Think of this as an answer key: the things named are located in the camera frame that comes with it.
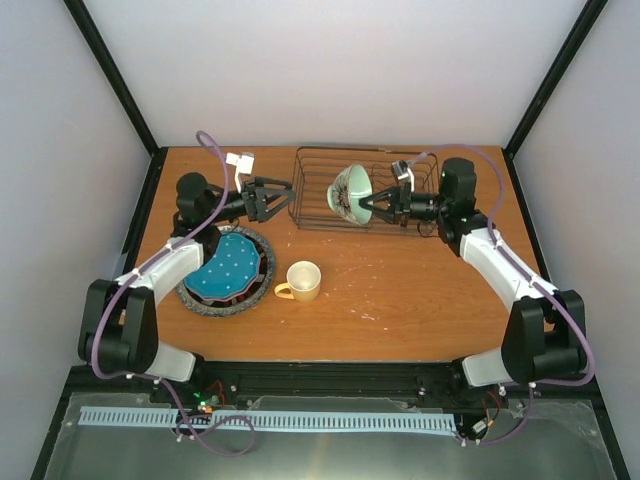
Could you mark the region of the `black wire dish rack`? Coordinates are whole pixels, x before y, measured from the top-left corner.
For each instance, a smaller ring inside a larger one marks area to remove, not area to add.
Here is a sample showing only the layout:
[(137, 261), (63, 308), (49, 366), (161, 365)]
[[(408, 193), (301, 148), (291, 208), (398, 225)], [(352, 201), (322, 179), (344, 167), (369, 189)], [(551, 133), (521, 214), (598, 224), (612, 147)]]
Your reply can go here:
[(394, 162), (409, 160), (418, 154), (417, 150), (407, 148), (302, 146), (294, 162), (296, 199), (288, 207), (289, 215), (297, 227), (306, 230), (435, 237), (435, 222), (410, 220), (402, 227), (373, 217), (366, 225), (350, 223), (333, 212), (327, 200), (329, 186), (347, 167), (362, 165), (373, 190), (378, 192), (396, 184), (391, 171)]

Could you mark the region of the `green ceramic bowl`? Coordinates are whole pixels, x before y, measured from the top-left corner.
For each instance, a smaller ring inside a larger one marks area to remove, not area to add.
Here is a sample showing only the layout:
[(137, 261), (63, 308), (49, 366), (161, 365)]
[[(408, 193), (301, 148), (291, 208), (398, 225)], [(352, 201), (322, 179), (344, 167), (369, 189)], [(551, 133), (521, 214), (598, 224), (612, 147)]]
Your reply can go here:
[(355, 225), (366, 225), (372, 213), (360, 206), (360, 200), (371, 194), (372, 186), (367, 171), (360, 164), (352, 164), (328, 187), (327, 203), (343, 220)]

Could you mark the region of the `yellow mug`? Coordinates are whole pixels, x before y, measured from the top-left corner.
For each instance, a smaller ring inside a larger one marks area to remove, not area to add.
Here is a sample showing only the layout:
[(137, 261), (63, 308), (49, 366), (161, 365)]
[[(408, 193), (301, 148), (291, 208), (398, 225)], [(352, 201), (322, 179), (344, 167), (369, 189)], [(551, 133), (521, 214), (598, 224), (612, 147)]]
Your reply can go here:
[(278, 298), (311, 302), (320, 292), (322, 274), (319, 267), (310, 261), (298, 261), (286, 273), (286, 281), (274, 288)]

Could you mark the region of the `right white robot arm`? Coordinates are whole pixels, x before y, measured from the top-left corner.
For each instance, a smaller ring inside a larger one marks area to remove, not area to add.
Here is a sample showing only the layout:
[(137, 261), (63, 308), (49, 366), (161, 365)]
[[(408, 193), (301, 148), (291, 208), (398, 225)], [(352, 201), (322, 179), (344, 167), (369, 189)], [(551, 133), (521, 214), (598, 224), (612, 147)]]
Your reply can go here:
[(435, 194), (413, 191), (407, 180), (410, 163), (399, 161), (393, 170), (398, 185), (360, 199), (360, 207), (391, 224), (410, 219), (436, 223), (441, 240), (482, 276), (509, 313), (500, 347), (462, 359), (466, 384), (588, 384), (595, 376), (595, 359), (586, 339), (582, 298), (538, 276), (507, 245), (493, 217), (477, 209), (473, 162), (445, 160)]

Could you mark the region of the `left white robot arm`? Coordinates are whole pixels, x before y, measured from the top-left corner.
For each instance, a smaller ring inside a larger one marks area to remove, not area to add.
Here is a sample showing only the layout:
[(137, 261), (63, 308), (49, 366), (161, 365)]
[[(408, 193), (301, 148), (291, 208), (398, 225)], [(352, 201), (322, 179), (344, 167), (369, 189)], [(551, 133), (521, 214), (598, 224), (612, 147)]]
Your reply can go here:
[(240, 313), (268, 290), (275, 259), (263, 237), (226, 227), (240, 217), (263, 223), (295, 198), (286, 181), (253, 177), (231, 192), (199, 173), (176, 185), (177, 211), (167, 243), (154, 256), (115, 280), (88, 288), (78, 354), (95, 375), (173, 380), (186, 402), (201, 400), (208, 378), (201, 356), (160, 341), (156, 308), (173, 290), (214, 316)]

